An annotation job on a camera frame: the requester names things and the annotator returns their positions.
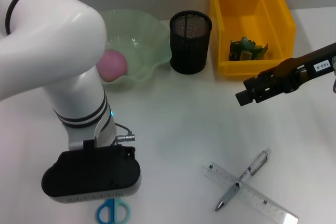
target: pen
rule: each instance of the pen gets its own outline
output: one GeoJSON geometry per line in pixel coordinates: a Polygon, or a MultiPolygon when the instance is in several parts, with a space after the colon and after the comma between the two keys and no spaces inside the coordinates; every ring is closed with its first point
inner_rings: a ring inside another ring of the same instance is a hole
{"type": "Polygon", "coordinates": [[[222,207],[226,206],[228,202],[239,192],[240,182],[245,182],[250,176],[253,176],[259,171],[259,169],[266,163],[267,156],[270,149],[262,151],[259,153],[258,157],[252,162],[252,164],[243,172],[239,177],[238,181],[234,183],[229,190],[222,196],[219,200],[215,211],[220,210],[222,207]]]}

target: white table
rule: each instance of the white table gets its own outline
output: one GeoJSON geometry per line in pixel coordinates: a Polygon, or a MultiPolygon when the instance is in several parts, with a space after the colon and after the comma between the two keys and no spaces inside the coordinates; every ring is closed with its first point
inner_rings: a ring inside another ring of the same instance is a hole
{"type": "MultiPolygon", "coordinates": [[[[336,8],[294,10],[295,56],[335,41],[336,8]]],[[[236,176],[269,147],[269,161],[248,182],[300,217],[335,223],[334,75],[260,104],[240,107],[241,82],[216,81],[210,62],[184,76],[169,65],[129,90],[106,89],[115,121],[136,134],[139,191],[125,197],[129,224],[258,223],[237,202],[213,213],[223,193],[202,176],[215,161],[236,176]]],[[[0,223],[95,223],[100,201],[60,204],[41,189],[44,172],[67,150],[67,134],[41,89],[0,103],[0,223]]]]}

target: yellow plastic bin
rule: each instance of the yellow plastic bin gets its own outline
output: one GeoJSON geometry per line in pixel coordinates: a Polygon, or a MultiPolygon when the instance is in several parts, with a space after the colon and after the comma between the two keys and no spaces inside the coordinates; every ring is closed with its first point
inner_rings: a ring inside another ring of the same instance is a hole
{"type": "Polygon", "coordinates": [[[296,26],[285,0],[210,0],[211,50],[218,73],[245,80],[292,56],[296,26]],[[263,60],[229,61],[230,42],[242,37],[268,50],[263,60]]]}

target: blue scissors handle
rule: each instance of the blue scissors handle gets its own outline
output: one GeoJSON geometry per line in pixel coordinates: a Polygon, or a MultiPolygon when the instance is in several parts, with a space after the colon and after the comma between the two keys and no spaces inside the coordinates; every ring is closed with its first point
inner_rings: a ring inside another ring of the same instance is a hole
{"type": "Polygon", "coordinates": [[[97,221],[99,224],[113,224],[113,223],[114,224],[125,224],[131,218],[131,207],[130,205],[128,205],[126,202],[124,202],[123,200],[119,198],[108,199],[97,209],[96,217],[97,217],[97,221]],[[121,221],[118,221],[118,217],[117,217],[117,209],[119,206],[123,207],[126,211],[126,217],[121,221]],[[105,207],[109,209],[110,220],[108,222],[104,222],[100,219],[100,212],[105,207]]]}

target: ruler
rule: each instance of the ruler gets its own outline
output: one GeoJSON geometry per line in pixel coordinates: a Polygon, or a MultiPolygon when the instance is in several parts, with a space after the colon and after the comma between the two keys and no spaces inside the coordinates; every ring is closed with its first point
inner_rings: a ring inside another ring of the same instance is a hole
{"type": "MultiPolygon", "coordinates": [[[[212,163],[209,167],[203,167],[203,173],[205,177],[219,185],[225,191],[227,191],[230,186],[238,181],[237,177],[233,176],[231,173],[224,170],[215,163],[212,163]]],[[[239,184],[240,190],[235,197],[238,197],[247,205],[266,215],[275,223],[298,223],[299,217],[292,214],[286,208],[280,206],[270,198],[266,197],[265,195],[246,185],[245,183],[239,182],[239,184]]]]}

